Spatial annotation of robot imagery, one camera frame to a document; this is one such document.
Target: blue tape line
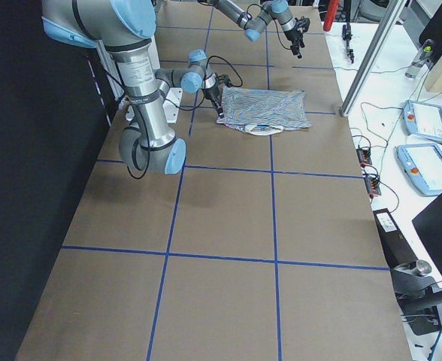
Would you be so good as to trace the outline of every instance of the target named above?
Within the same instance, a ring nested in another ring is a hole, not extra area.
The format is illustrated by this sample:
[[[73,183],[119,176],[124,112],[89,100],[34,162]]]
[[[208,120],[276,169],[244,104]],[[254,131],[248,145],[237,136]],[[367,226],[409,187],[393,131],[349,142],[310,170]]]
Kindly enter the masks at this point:
[[[125,248],[109,248],[109,247],[88,247],[88,246],[74,246],[74,245],[63,245],[61,246],[63,250],[86,250],[92,252],[112,252],[112,253],[134,253],[134,254],[146,254],[149,256],[170,256],[170,257],[180,257],[180,258],[200,258],[200,259],[219,259],[225,261],[238,261],[238,262],[260,262],[260,263],[275,263],[274,259],[263,259],[263,258],[249,258],[249,257],[234,257],[234,256],[216,256],[210,254],[194,254],[194,253],[166,253],[159,252],[155,250],[130,250]],[[336,263],[320,263],[320,262],[302,262],[302,261],[288,261],[281,260],[277,261],[278,264],[283,265],[304,265],[309,267],[329,267],[329,268],[352,268],[352,269],[364,269],[364,270],[375,270],[375,271],[389,271],[387,267],[376,267],[369,265],[341,265]]]
[[[156,324],[158,321],[159,316],[159,306],[161,305],[161,298],[162,298],[162,289],[164,288],[164,282],[166,277],[166,270],[168,268],[168,260],[169,260],[169,250],[171,249],[171,242],[173,239],[173,233],[174,233],[174,224],[176,223],[176,216],[177,216],[177,206],[179,205],[179,199],[181,194],[181,187],[183,186],[183,176],[184,176],[184,166],[181,170],[181,176],[179,178],[179,184],[177,186],[177,195],[176,195],[176,201],[174,203],[174,210],[173,210],[173,217],[171,221],[171,228],[169,229],[169,239],[168,239],[168,246],[166,247],[166,253],[164,258],[164,265],[162,266],[162,275],[161,275],[161,281],[159,283],[159,291],[158,291],[158,299],[156,300],[156,310],[154,311],[154,318],[153,318],[153,326],[151,328],[151,336],[149,340],[149,347],[147,349],[147,356],[146,360],[151,360],[151,353],[153,352],[153,344],[154,344],[154,335],[156,334]]]
[[[206,42],[204,43],[204,52],[205,53],[206,53],[206,49],[207,49],[207,40],[209,39],[209,31],[211,30],[211,23],[213,22],[213,14],[214,14],[214,8],[211,8],[211,15],[209,16],[209,23],[207,25]]]
[[[191,254],[191,253],[169,253],[169,256],[182,258],[197,258],[197,259],[218,259],[222,261],[238,261],[238,262],[259,262],[259,263],[274,263],[272,259],[263,258],[245,258],[245,257],[231,257],[231,256],[214,256],[209,254]]]
[[[336,115],[334,111],[304,111],[306,114],[328,114],[328,115]]]
[[[255,172],[255,173],[271,173],[271,171],[268,170],[262,170],[262,169],[243,169],[243,168],[217,168],[217,167],[209,167],[209,166],[203,166],[203,165],[186,165],[186,168],[192,168],[192,169],[210,169],[213,171],[248,171],[248,172]]]
[[[276,223],[276,193],[274,190],[274,155],[273,138],[269,136],[270,162],[271,162],[271,209],[273,210],[273,246],[274,246],[274,283],[276,290],[276,324],[278,340],[278,361],[283,360],[283,344],[281,342],[281,310],[280,310],[280,275],[278,269],[278,243]]]
[[[299,174],[313,176],[313,177],[333,177],[333,178],[363,179],[363,176],[361,176],[361,175],[323,174],[323,173],[307,173],[307,172],[301,172]]]
[[[198,102],[198,94],[199,94],[199,92],[196,92],[196,95],[194,97],[194,105],[191,108],[194,108],[196,106],[196,103]],[[196,113],[196,109],[193,109],[192,113],[191,113],[191,120],[189,121],[188,137],[190,137],[191,133],[192,133],[192,127],[194,125],[194,115],[195,115],[195,113]]]
[[[97,161],[102,163],[124,163],[122,160],[118,159],[97,159]]]
[[[206,33],[206,41],[204,43],[204,52],[206,53],[206,49],[207,49],[207,42],[209,40],[209,31],[211,29],[211,22],[213,21],[213,14],[214,14],[214,8],[211,8],[211,15],[209,18],[209,24],[207,26],[207,33]],[[192,105],[192,107],[194,108],[196,106],[196,103],[198,102],[198,94],[199,92],[196,93],[195,97],[194,97],[194,104]],[[195,112],[196,109],[194,109],[191,113],[191,120],[189,121],[189,129],[188,129],[188,137],[191,136],[192,134],[192,130],[194,128],[194,116],[195,116]]]
[[[281,265],[306,265],[310,267],[328,267],[328,268],[350,268],[350,269],[364,269],[370,271],[389,271],[388,267],[377,267],[371,265],[339,265],[335,263],[319,263],[319,262],[298,262],[298,261],[278,261]]]
[[[270,89],[270,84],[269,84],[269,55],[268,55],[268,30],[265,30],[265,43],[266,43],[266,78],[267,78],[267,82],[268,82],[268,90]]]
[[[114,252],[114,253],[136,253],[149,254],[152,256],[165,256],[166,252],[159,252],[155,250],[127,250],[123,248],[106,248],[106,247],[86,247],[86,246],[61,246],[63,250],[91,250],[98,252]]]
[[[98,159],[98,162],[108,162],[108,163],[121,163],[121,160],[110,160],[110,159]],[[245,171],[251,173],[274,173],[274,174],[288,174],[288,175],[306,175],[309,177],[334,177],[334,178],[349,178],[349,179],[363,179],[361,175],[348,175],[348,174],[324,174],[324,173],[310,173],[305,171],[271,171],[265,169],[248,169],[248,168],[223,168],[223,167],[211,167],[207,165],[185,165],[184,168],[191,169],[208,169],[212,171]]]
[[[157,26],[158,29],[186,29],[186,30],[207,30],[207,28],[195,28],[191,26]]]

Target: grid of blue tape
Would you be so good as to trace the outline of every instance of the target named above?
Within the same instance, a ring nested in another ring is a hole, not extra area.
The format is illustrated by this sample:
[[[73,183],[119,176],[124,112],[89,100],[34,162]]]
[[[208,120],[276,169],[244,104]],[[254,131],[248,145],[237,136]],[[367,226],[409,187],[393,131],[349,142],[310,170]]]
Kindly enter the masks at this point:
[[[209,26],[207,28],[177,28],[177,27],[167,27],[167,26],[159,26],[159,28],[169,28],[169,29],[197,29],[197,30],[205,30],[206,41],[204,43],[204,51],[207,49],[207,43],[209,40],[210,30],[223,30],[223,31],[240,31],[240,30],[227,30],[227,29],[212,29],[211,23],[213,20],[213,9],[211,9]],[[249,65],[249,64],[239,64],[239,65],[247,65],[247,66],[264,66],[266,67],[266,77],[268,82],[268,89],[270,89],[270,68],[272,65],[269,65],[269,55],[268,55],[268,33],[269,31],[265,31],[265,43],[266,43],[266,65]],[[317,33],[311,33],[311,35],[322,35]],[[293,68],[310,68],[310,67],[293,67]],[[195,95],[195,100],[193,102],[193,108],[198,102],[198,93]],[[194,126],[196,110],[192,111],[191,120],[189,124],[189,136],[192,134],[192,129]],[[307,111],[309,114],[335,114],[333,112],[316,112],[316,111]],[[162,292],[164,290],[165,276],[168,270],[168,261],[170,257],[183,257],[183,258],[197,258],[197,259],[218,259],[224,261],[232,261],[232,262],[261,262],[261,263],[269,263],[274,265],[274,279],[275,279],[275,292],[276,292],[276,315],[277,315],[277,346],[278,346],[278,361],[282,361],[283,359],[283,343],[282,343],[282,335],[281,335],[281,304],[280,304],[280,278],[279,278],[279,268],[278,265],[296,265],[296,266],[310,266],[310,267],[329,267],[329,268],[351,268],[351,269],[359,269],[359,270],[374,270],[374,271],[388,271],[389,269],[386,267],[376,267],[376,266],[367,266],[367,265],[342,265],[342,264],[329,264],[329,263],[320,263],[320,262],[299,262],[299,261],[290,261],[290,260],[282,260],[278,259],[278,248],[277,248],[277,218],[276,218],[276,192],[274,186],[274,176],[276,174],[293,174],[293,175],[304,175],[304,176],[314,176],[314,177],[344,177],[344,178],[353,178],[353,179],[362,179],[362,176],[353,176],[353,175],[344,175],[344,174],[319,174],[319,173],[308,173],[308,172],[296,172],[296,171],[277,171],[274,169],[274,150],[273,150],[273,141],[272,137],[269,136],[269,144],[270,144],[270,169],[244,169],[244,168],[217,168],[217,167],[207,167],[201,165],[184,165],[180,174],[179,184],[177,187],[177,195],[174,203],[173,216],[171,219],[171,228],[169,231],[168,245],[166,247],[165,252],[157,252],[157,251],[149,251],[149,250],[127,250],[127,249],[117,249],[117,248],[104,248],[104,247],[83,247],[83,246],[62,246],[65,250],[86,250],[86,251],[101,251],[101,252],[115,252],[115,253],[137,253],[137,254],[146,254],[146,255],[155,255],[155,256],[163,256],[164,263],[162,267],[162,276],[159,282],[159,290],[158,296],[156,300],[156,309],[153,317],[153,324],[151,328],[150,334],[150,342],[147,350],[146,360],[151,360],[151,355],[153,352],[154,339],[156,336],[156,325],[159,316],[159,309],[162,301]],[[98,162],[113,162],[113,163],[123,163],[119,160],[114,159],[98,159]],[[180,200],[180,193],[183,186],[183,177],[184,171],[186,168],[192,169],[207,169],[214,171],[247,171],[247,172],[262,172],[269,173],[271,175],[271,206],[272,206],[272,215],[273,215],[273,247],[274,247],[274,258],[273,259],[256,259],[256,258],[246,258],[246,257],[233,257],[233,256],[216,256],[216,255],[203,255],[203,254],[192,254],[192,253],[173,253],[171,252],[171,242],[174,233],[174,227],[176,223],[177,209]]]

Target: black curtain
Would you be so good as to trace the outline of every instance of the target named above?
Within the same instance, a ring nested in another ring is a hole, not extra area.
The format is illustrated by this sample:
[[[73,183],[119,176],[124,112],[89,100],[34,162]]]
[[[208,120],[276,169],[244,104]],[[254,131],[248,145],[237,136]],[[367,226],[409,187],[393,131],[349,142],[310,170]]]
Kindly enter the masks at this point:
[[[23,340],[115,108],[94,50],[50,40],[40,0],[0,1],[0,360]]]

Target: table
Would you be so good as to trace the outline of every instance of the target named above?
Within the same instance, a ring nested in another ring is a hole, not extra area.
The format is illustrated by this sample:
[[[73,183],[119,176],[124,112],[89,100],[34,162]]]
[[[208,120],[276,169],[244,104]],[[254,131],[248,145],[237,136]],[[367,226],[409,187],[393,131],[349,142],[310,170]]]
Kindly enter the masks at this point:
[[[334,23],[330,32],[326,34],[328,48],[330,50],[333,66],[337,73],[338,85],[341,90],[341,95],[344,98],[350,88],[350,84],[355,77],[355,71],[343,70],[357,69],[361,64],[363,56],[368,49],[368,45],[373,38],[376,31],[376,24],[352,24],[353,41],[352,48],[355,50],[356,61],[351,65],[344,55],[344,42],[341,38],[342,23]],[[408,34],[405,32],[403,26],[395,26],[392,34],[386,43],[373,71],[392,71],[406,67],[411,63],[417,50],[410,40]],[[402,107],[403,104],[412,95],[412,99],[419,97],[420,101],[424,101],[434,96],[429,102],[432,104],[442,105],[442,94],[428,93],[422,87],[422,82],[427,72],[424,67],[417,79],[411,80],[404,76],[404,69],[385,74],[372,74],[368,78],[368,82],[359,97],[353,112],[349,116],[350,127],[358,128],[352,129],[353,135],[359,135],[361,132],[368,137],[372,145],[385,145],[385,142],[376,135],[367,131],[366,123],[363,119],[360,104],[362,102],[370,102],[380,107]],[[413,248],[414,253],[420,258],[429,261],[432,265],[430,256],[423,247],[418,235],[411,223],[411,220],[428,205],[434,197],[423,197],[418,194],[413,188],[410,181],[407,179],[401,167],[398,165],[394,147],[399,144],[419,144],[429,143],[421,138],[415,136],[407,136],[402,128],[401,122],[397,122],[400,110],[388,109],[380,110],[371,106],[364,106],[366,110],[366,117],[368,124],[376,133],[387,138],[394,128],[393,135],[390,139],[388,150],[383,159],[383,170],[381,173],[382,181],[390,185],[400,197],[400,205],[398,209],[392,214],[396,223],[403,232],[405,238]],[[355,145],[358,144],[359,138],[354,138]],[[381,169],[381,161],[383,157],[383,149],[374,148],[372,150],[372,160],[375,167]],[[372,203],[373,210],[388,208],[392,210],[395,207],[396,199],[393,194],[382,186],[381,197],[376,198]],[[438,270],[434,268],[431,276],[436,281],[442,280]],[[412,333],[410,327],[405,325],[408,340],[410,342],[410,349],[413,359],[426,359],[429,353],[429,348],[433,345],[436,334],[416,336]],[[415,344],[421,344],[424,348],[415,347]],[[437,347],[434,360],[442,360],[442,338]]]
[[[182,172],[137,182],[118,118],[18,359],[410,359],[318,13],[293,11],[301,61],[272,25],[251,44],[213,8],[163,5],[162,66],[201,48],[245,87],[305,89],[313,127],[256,137],[201,106],[175,126]]]

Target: water bottle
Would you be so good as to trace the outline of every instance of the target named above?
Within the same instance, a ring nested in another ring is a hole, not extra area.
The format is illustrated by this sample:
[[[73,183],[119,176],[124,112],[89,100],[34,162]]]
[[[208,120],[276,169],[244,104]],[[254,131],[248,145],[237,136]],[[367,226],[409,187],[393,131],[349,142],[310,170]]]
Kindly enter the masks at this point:
[[[423,43],[422,47],[418,50],[418,53],[416,53],[415,58],[411,62],[411,65],[408,68],[407,72],[404,73],[405,77],[413,79],[418,75],[419,70],[427,62],[431,53],[433,53],[433,46],[434,46],[434,41],[431,39],[427,39]]]

